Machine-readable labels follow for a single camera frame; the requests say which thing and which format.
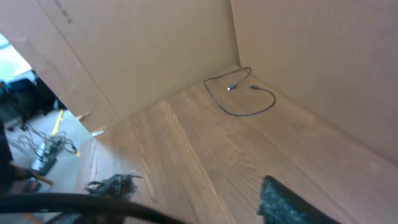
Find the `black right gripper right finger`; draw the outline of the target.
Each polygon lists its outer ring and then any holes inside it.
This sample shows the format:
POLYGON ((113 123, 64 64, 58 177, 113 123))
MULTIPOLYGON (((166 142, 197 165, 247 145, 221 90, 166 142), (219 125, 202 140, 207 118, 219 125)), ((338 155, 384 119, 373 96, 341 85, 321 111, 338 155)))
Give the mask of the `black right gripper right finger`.
POLYGON ((266 224, 337 224, 273 176, 263 178, 257 215, 266 224))

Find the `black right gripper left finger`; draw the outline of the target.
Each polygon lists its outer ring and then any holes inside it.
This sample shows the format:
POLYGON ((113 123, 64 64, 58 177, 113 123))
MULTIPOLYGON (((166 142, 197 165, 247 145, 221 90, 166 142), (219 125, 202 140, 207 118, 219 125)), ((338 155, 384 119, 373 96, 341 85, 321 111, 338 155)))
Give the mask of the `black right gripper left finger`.
MULTIPOLYGON (((136 192, 137 185, 134 178, 142 178, 134 174, 115 174, 108 179, 91 181, 87 183, 85 190, 89 195, 100 197, 129 200, 136 192)), ((61 213, 46 222, 46 224, 62 223, 89 223, 89 224, 124 224, 125 217, 117 215, 83 215, 61 213)))

